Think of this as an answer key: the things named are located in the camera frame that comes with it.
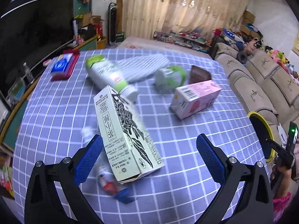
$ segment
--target black screen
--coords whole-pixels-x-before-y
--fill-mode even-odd
[[[34,0],[2,16],[0,90],[4,96],[24,62],[32,68],[73,38],[73,14],[73,0]]]

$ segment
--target beige sofa cushion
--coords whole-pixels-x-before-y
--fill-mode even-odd
[[[299,111],[299,97],[295,99],[294,103],[292,104],[294,108]]]
[[[283,68],[279,68],[274,73],[272,81],[280,89],[289,105],[291,105],[299,96],[298,85]]]
[[[231,85],[246,112],[255,111],[265,120],[277,124],[277,111],[259,85],[246,77],[237,78]]]
[[[255,56],[246,63],[246,68],[259,85],[279,67],[280,66],[262,50],[257,51]]]
[[[288,135],[291,121],[296,123],[297,126],[299,126],[299,113],[297,111],[293,115],[291,115],[283,124],[281,124],[281,126],[283,127],[287,135]]]
[[[254,81],[253,76],[247,70],[245,66],[241,64],[237,59],[227,54],[221,54],[217,58],[217,61],[223,66],[226,76],[231,80],[234,80],[239,76],[245,76]]]
[[[271,80],[271,78],[267,78],[261,83],[261,88],[264,93],[270,99],[273,107],[278,112],[278,121],[280,123],[284,123],[285,120],[290,117],[290,115],[295,113],[295,108],[287,103],[284,95],[280,91],[280,89],[276,86],[276,84]]]
[[[267,121],[267,123],[270,126],[270,129],[272,131],[274,141],[276,141],[279,145],[282,146],[282,141],[281,141],[281,138],[279,137],[279,132],[278,132],[278,129],[277,129],[277,125],[274,124],[274,123],[271,123],[269,121]]]
[[[221,54],[227,54],[234,58],[237,58],[238,51],[236,51],[235,49],[233,49],[232,47],[230,47],[224,43],[216,43],[216,44],[218,46],[218,51],[215,55],[215,60],[217,60],[218,56]]]

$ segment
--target cardboard box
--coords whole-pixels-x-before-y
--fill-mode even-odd
[[[259,40],[261,39],[260,35],[254,31],[250,31],[250,35],[253,37],[253,38],[258,38]]]
[[[250,35],[251,30],[249,28],[247,28],[245,25],[241,25],[240,30],[246,34],[246,35]]]
[[[241,24],[243,24],[243,25],[246,25],[246,24],[253,24],[253,22],[252,22],[252,21],[250,21],[250,20],[249,20],[249,19],[247,19],[247,18],[243,18],[243,20],[242,20]]]
[[[102,23],[104,20],[101,19],[101,16],[91,16],[90,17],[90,23],[91,24],[100,24]]]
[[[251,12],[249,12],[249,11],[245,11],[243,13],[243,18],[247,18],[252,23],[255,21],[255,16]]]
[[[104,37],[103,39],[97,41],[97,49],[105,49],[106,48],[106,37]]]
[[[170,108],[184,119],[212,105],[221,89],[212,80],[177,87]]]
[[[135,105],[107,86],[95,97],[95,111],[115,178],[134,181],[164,166]]]
[[[84,14],[75,16],[75,19],[77,20],[78,28],[82,28],[82,27],[89,25],[90,17],[91,17],[91,13],[84,13]]]

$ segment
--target curtain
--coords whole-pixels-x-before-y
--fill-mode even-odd
[[[249,0],[123,0],[126,37],[151,39],[154,31],[199,29],[210,39],[216,28],[236,28]]]

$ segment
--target blue gripper pad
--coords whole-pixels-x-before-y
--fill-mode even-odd
[[[214,147],[205,134],[196,139],[196,148],[207,166],[213,180],[220,185],[226,181],[227,156],[218,147]]]
[[[97,136],[77,163],[74,171],[74,182],[77,186],[86,181],[92,167],[102,152],[103,147],[104,144],[102,137]]]

